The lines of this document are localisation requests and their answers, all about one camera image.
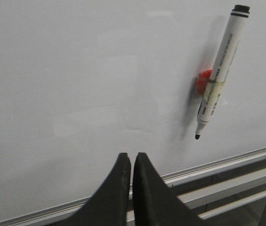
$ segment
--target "black object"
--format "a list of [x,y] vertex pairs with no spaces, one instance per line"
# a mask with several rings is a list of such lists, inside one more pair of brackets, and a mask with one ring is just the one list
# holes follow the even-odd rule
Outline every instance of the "black object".
[[163,182],[146,153],[134,166],[133,206],[136,226],[206,226]]
[[237,12],[242,12],[242,13],[250,13],[249,9],[250,9],[249,6],[235,5],[235,7],[234,7],[234,9],[232,9],[232,11],[237,11]]
[[[130,172],[128,154],[120,153],[100,188],[60,226],[125,226]],[[133,207],[136,226],[206,226],[170,191],[145,153],[135,162]]]
[[125,226],[130,173],[128,154],[120,153],[100,188],[61,226]]

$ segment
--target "white board surface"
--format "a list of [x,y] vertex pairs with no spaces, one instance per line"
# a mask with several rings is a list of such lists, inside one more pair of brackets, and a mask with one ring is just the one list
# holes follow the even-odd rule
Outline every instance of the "white board surface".
[[161,175],[266,147],[266,2],[194,139],[231,0],[0,1],[0,221],[91,196],[117,154]]

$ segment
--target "marker cap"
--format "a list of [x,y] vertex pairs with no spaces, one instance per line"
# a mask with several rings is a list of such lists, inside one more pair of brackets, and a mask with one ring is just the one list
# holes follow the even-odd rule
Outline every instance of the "marker cap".
[[249,6],[235,5],[235,7],[234,7],[234,9],[232,9],[232,11],[242,12],[242,13],[250,13],[249,9],[250,9]]

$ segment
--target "white marker barrel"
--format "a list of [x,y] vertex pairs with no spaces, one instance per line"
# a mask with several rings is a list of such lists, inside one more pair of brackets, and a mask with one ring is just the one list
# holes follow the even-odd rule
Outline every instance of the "white marker barrel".
[[231,12],[198,112],[197,135],[201,134],[201,130],[214,113],[248,17],[248,6],[236,5]]

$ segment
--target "marker clip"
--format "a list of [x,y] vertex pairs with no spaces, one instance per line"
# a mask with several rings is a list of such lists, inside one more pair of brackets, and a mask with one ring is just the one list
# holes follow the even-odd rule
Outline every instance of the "marker clip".
[[208,84],[213,86],[214,89],[222,90],[224,81],[214,81],[210,79],[212,70],[206,70],[199,74],[199,77],[195,83],[195,90],[200,96],[204,96],[206,87]]

